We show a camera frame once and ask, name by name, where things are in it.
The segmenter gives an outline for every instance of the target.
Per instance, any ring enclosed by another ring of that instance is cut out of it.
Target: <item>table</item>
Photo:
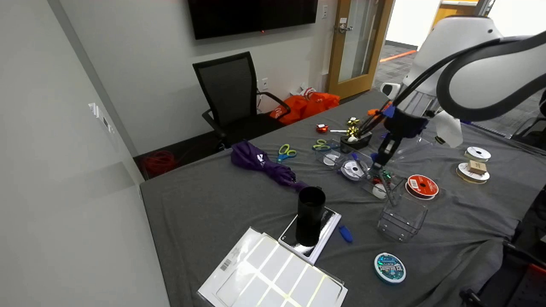
[[[310,148],[320,136],[313,131],[317,122],[342,127],[349,115],[361,117],[383,100],[371,90],[250,143],[271,158],[284,141],[298,150],[283,163],[300,180],[320,185],[325,204],[341,213],[341,221],[351,230],[353,243],[334,233],[315,262],[344,281],[344,305],[460,305],[460,288],[479,289],[498,269],[501,240],[513,233],[546,182],[546,158],[472,127],[463,127],[460,148],[404,141],[400,148],[405,150],[388,167],[400,175],[426,173],[441,190],[412,240],[388,242],[375,230],[382,201],[324,167]],[[378,138],[380,131],[373,131],[375,143]],[[491,179],[482,185],[465,184],[453,173],[469,144],[492,153],[487,161]],[[260,172],[238,168],[228,156],[230,150],[223,150],[141,184],[170,305],[208,305],[197,288],[247,226],[277,237],[295,214],[293,189]],[[371,259],[383,250],[404,260],[404,283],[387,284],[376,277]]]

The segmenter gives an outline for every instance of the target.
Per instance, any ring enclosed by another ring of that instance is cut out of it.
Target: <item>door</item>
[[[394,0],[339,0],[327,92],[349,97],[371,88]]]

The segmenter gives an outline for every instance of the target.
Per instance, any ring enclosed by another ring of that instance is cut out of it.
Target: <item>white wall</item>
[[[209,131],[194,61],[248,49],[271,92],[284,97],[301,83],[320,86],[336,10],[336,0],[320,0],[313,25],[194,40],[185,0],[61,3],[136,153]]]
[[[426,39],[440,0],[395,0],[387,40],[419,47]]]
[[[496,0],[489,18],[503,35],[530,35],[546,30],[546,0]]]
[[[1,0],[0,42],[0,305],[167,305],[127,150],[49,5]]]

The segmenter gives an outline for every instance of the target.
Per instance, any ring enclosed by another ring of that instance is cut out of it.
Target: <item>wall-mounted tv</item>
[[[313,23],[317,0],[187,0],[196,39]]]

